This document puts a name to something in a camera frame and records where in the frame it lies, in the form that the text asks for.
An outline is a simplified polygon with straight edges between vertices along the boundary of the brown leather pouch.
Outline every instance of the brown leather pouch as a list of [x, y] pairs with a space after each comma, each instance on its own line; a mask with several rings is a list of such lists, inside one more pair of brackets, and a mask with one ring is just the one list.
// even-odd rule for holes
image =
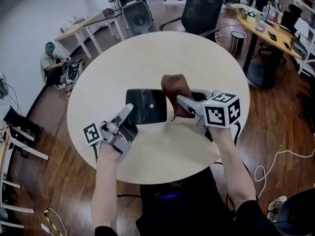
[[175, 116], [183, 118], [194, 118], [194, 115], [188, 113], [177, 102], [178, 94], [193, 99], [186, 78], [183, 74], [164, 75], [162, 77], [161, 86], [166, 97], [170, 100], [173, 106]]

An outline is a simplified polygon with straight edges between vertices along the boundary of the teal hair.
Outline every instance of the teal hair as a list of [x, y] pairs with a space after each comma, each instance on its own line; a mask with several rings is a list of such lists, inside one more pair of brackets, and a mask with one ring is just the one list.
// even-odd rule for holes
[[45, 46], [45, 51], [47, 51], [47, 52], [52, 52], [52, 51], [54, 51], [55, 48], [56, 48], [56, 47], [55, 47], [54, 43], [48, 42], [48, 43], [46, 44], [46, 46]]

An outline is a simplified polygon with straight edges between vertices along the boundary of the hand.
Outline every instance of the hand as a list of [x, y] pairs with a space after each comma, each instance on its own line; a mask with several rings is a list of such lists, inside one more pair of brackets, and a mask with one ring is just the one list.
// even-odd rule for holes
[[211, 133], [212, 139], [216, 144], [226, 144], [233, 143], [233, 138], [231, 134], [230, 128], [216, 128], [209, 127], [209, 131]]
[[98, 158], [104, 158], [107, 161], [118, 163], [120, 155], [113, 150], [110, 144], [102, 141], [99, 146]]

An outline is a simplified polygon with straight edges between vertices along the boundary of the black and white marker cube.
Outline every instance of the black and white marker cube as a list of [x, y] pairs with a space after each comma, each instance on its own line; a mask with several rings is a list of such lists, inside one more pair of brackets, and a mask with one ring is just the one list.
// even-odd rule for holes
[[229, 128], [241, 116], [240, 98], [235, 94], [221, 92], [202, 105], [207, 126]]
[[92, 123], [91, 125], [84, 128], [83, 132], [88, 146], [96, 144], [103, 139], [95, 123]]

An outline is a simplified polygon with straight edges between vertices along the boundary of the round white table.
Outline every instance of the round white table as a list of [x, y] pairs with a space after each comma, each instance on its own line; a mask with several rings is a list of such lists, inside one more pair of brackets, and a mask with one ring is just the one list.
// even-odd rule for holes
[[[124, 106], [128, 89], [161, 89], [164, 74], [186, 77], [191, 89], [232, 92], [240, 96], [243, 129], [250, 105], [246, 77], [224, 48], [197, 35], [164, 31], [125, 40], [98, 56], [83, 72], [71, 94], [67, 123], [72, 142], [96, 168], [83, 128], [111, 120]], [[218, 147], [195, 132], [194, 120], [176, 118], [167, 100], [167, 122], [138, 125], [131, 150], [119, 163], [118, 180], [138, 184], [176, 181], [217, 161]]]

